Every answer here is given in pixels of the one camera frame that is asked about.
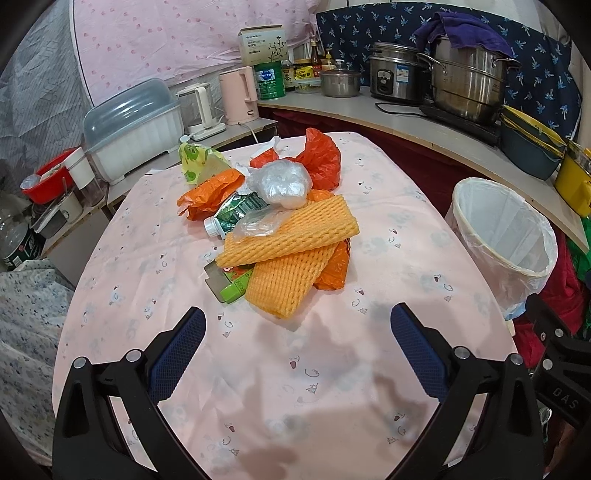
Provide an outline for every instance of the yellow pot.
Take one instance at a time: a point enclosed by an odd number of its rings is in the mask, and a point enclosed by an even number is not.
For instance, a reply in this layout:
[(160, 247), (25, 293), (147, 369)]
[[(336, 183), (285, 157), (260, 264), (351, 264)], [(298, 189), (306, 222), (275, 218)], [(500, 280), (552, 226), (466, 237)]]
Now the yellow pot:
[(554, 186), (577, 214), (591, 215), (591, 150), (569, 141)]

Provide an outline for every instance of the label on rice cooker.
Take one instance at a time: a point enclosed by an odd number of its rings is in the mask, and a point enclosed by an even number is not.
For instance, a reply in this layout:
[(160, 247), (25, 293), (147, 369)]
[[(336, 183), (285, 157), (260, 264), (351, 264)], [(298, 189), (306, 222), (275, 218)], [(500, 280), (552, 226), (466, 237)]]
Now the label on rice cooker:
[(396, 65), (396, 81), (408, 83), (410, 69), (406, 65)]
[(33, 260), (41, 254), (41, 245), (35, 237), (35, 232), (29, 228), (20, 245), (8, 257), (3, 258), (8, 271), (12, 271), (25, 260)]

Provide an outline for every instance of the purple cloth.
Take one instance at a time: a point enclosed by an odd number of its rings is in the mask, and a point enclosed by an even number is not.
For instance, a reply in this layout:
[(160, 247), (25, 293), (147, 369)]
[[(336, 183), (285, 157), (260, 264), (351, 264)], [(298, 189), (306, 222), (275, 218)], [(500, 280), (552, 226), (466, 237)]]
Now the purple cloth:
[(479, 18), (468, 14), (436, 12), (424, 25), (415, 30), (417, 48), (425, 50), (437, 37), (447, 35), (453, 48), (483, 47), (512, 58), (511, 47), (497, 32)]

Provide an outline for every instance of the screw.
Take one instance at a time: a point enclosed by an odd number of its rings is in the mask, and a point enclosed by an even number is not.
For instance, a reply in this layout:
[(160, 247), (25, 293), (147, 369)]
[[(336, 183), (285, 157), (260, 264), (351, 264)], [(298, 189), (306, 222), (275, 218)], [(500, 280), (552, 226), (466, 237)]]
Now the screw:
[(142, 358), (142, 352), (140, 352), (139, 350), (130, 350), (129, 352), (127, 352), (127, 354), (125, 355), (125, 359), (128, 362), (136, 362), (138, 361), (140, 358)]
[(510, 359), (514, 365), (521, 365), (523, 363), (523, 357), (518, 353), (512, 353)]
[(468, 350), (465, 346), (457, 347), (453, 353), (461, 360), (465, 360), (470, 356), (470, 350)]
[(74, 360), (74, 363), (72, 363), (72, 365), (74, 365), (74, 368), (82, 368), (86, 365), (86, 358), (84, 358), (83, 356), (79, 356), (76, 360)]

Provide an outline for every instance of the glass bottle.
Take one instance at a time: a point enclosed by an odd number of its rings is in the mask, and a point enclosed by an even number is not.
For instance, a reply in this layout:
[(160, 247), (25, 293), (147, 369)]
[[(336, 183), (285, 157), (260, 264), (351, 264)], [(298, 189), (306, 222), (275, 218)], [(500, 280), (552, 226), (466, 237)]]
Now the glass bottle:
[(293, 92), (296, 89), (294, 84), (294, 65), (289, 60), (281, 62), (281, 70), (283, 70), (283, 84), (286, 92)]
[(320, 71), (322, 70), (322, 60), (320, 60), (320, 55), (318, 55), (318, 46), (316, 46), (316, 40), (312, 39), (310, 43), (312, 45), (310, 63), (314, 69), (314, 77), (318, 78), (320, 76)]

